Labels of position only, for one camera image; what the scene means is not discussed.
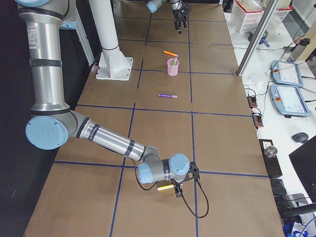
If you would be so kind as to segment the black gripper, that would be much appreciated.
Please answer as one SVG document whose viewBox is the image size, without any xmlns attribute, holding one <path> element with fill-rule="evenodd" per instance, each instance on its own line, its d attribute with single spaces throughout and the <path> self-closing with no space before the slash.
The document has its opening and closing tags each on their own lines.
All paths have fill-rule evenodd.
<svg viewBox="0 0 316 237">
<path fill-rule="evenodd" d="M 182 188 L 181 185 L 182 183 L 178 183 L 176 180 L 171 179 L 170 183 L 174 186 L 174 190 L 175 190 L 175 194 L 177 198 L 181 198 L 182 197 Z"/>
<path fill-rule="evenodd" d="M 189 12 L 191 11 L 190 6 L 182 6 L 177 10 L 174 10 L 174 26 L 175 30 L 178 32 L 178 34 L 182 33 L 181 25 L 183 23 L 184 28 L 187 27 L 187 20 Z"/>
</svg>

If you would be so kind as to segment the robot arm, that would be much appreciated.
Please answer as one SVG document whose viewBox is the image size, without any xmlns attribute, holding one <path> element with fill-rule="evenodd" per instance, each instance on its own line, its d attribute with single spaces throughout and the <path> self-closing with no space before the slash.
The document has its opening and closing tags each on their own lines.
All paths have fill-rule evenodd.
<svg viewBox="0 0 316 237">
<path fill-rule="evenodd" d="M 117 134 L 72 111 L 65 102 L 59 31 L 77 26 L 74 0 L 19 0 L 18 12 L 27 26 L 35 103 L 26 136 L 36 147 L 53 150 L 71 137 L 86 139 L 110 151 L 139 162 L 135 174 L 139 185 L 169 181 L 178 197 L 181 184 L 193 169 L 188 158 L 175 154 L 160 159 L 154 147 L 147 147 Z"/>
<path fill-rule="evenodd" d="M 155 13 L 160 7 L 162 7 L 166 0 L 146 0 L 146 7 L 151 14 Z M 169 0 L 174 17 L 174 27 L 178 34 L 182 33 L 181 27 L 187 28 L 187 21 L 189 12 L 191 11 L 191 5 L 182 0 Z"/>
</svg>

